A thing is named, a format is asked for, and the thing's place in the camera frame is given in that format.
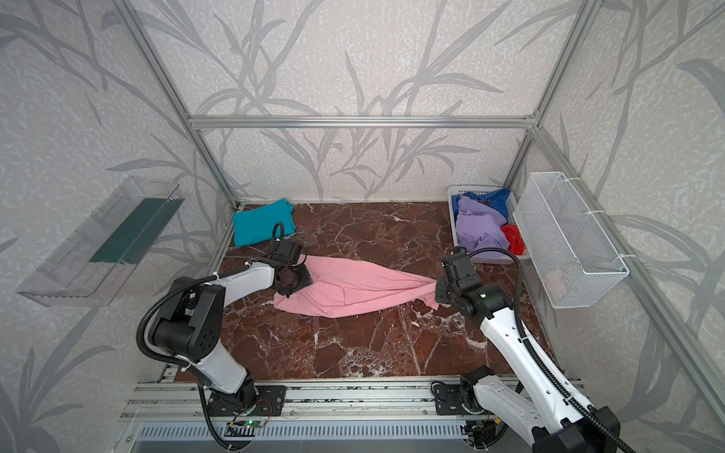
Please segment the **pink t-shirt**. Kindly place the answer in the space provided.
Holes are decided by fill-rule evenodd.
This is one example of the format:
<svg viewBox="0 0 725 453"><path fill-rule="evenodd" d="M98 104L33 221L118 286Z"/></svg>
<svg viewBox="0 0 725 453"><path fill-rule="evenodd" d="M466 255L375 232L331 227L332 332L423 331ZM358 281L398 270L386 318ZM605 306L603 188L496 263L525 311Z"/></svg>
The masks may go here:
<svg viewBox="0 0 725 453"><path fill-rule="evenodd" d="M437 310L436 281L389 269L373 262L309 256L306 266L313 283L292 294L274 296L280 311L307 316L342 318L375 313L419 300Z"/></svg>

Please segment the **purple t-shirt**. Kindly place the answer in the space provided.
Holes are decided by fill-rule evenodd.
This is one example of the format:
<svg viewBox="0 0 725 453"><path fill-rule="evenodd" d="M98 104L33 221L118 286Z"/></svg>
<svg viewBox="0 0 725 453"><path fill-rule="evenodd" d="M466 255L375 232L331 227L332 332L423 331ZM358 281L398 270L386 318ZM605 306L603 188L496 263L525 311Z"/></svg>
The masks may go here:
<svg viewBox="0 0 725 453"><path fill-rule="evenodd" d="M500 229L507 223L508 220L498 211L462 196L455 220L458 245L464 247L467 252L488 247L508 249L509 243Z"/></svg>

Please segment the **white plastic laundry basket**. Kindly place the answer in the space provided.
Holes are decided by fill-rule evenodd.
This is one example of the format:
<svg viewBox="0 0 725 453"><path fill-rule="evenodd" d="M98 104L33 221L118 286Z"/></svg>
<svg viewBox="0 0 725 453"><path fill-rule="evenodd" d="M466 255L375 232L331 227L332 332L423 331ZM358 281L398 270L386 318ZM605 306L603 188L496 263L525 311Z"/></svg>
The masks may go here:
<svg viewBox="0 0 725 453"><path fill-rule="evenodd" d="M530 258L515 222L513 193L493 186L450 186L449 213L455 247L467 252L506 248L520 259Z"/></svg>

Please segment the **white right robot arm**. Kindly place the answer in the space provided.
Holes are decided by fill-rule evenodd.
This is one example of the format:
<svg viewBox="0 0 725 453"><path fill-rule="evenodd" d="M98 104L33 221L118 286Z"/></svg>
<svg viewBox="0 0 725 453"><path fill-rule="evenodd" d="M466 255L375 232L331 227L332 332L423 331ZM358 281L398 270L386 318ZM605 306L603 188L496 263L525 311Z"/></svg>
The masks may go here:
<svg viewBox="0 0 725 453"><path fill-rule="evenodd" d="M558 369L525 326L521 313L523 277L508 296L485 283L472 262L474 253L455 247L442 260L435 301L455 307L478 325L500 351L523 386L518 393L486 368L468 379L475 408L490 411L534 452L628 452L621 424L607 407L597 408Z"/></svg>

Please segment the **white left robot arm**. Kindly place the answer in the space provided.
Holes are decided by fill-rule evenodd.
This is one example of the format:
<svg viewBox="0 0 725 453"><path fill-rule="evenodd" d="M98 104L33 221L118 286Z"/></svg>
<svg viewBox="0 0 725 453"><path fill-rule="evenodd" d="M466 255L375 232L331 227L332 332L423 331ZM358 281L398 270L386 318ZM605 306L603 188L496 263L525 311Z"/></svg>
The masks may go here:
<svg viewBox="0 0 725 453"><path fill-rule="evenodd" d="M222 344L224 310L256 292L272 289L289 297L311 286L305 253L299 243L277 239L270 252L237 271L176 279L143 315L135 334L139 351L192 372L201 390L226 411L251 410L259 392L251 373Z"/></svg>

